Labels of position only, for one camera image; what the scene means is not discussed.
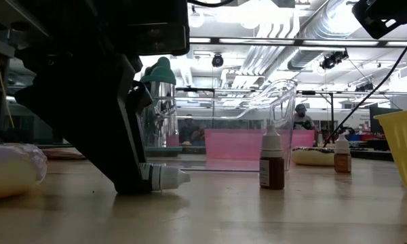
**wooden table surface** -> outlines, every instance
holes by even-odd
[[[286,176],[272,191],[257,173],[191,172],[178,190],[117,197],[90,163],[51,162],[40,186],[0,200],[0,243],[407,243],[407,189],[393,163]]]

